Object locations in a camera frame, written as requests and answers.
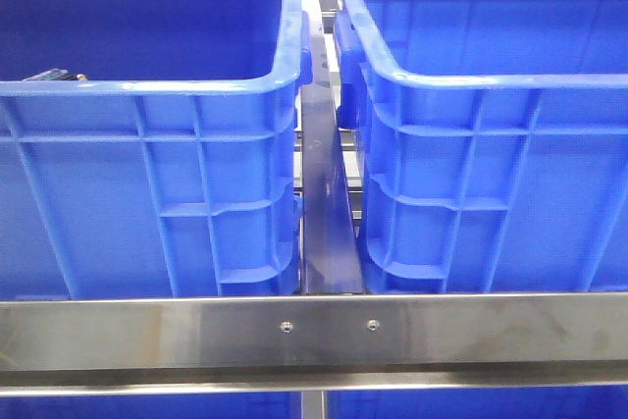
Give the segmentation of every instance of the blue plastic crate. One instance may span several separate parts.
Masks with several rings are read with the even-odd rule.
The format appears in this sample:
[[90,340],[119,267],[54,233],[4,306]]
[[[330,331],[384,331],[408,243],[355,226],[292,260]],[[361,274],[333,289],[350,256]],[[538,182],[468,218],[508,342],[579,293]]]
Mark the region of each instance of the blue plastic crate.
[[375,292],[628,288],[628,0],[344,0]]
[[300,0],[0,6],[0,298],[294,292]]
[[300,419],[299,393],[0,398],[0,419]]
[[624,419],[626,387],[342,392],[330,419]]

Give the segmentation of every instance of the metal shelf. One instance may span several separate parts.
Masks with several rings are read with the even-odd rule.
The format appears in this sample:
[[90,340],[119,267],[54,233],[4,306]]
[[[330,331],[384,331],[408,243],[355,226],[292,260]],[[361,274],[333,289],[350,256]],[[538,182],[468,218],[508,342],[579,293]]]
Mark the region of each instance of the metal shelf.
[[[0,303],[0,395],[628,383],[628,293],[357,294],[320,4],[305,3],[303,294]],[[323,395],[306,402],[324,415]]]

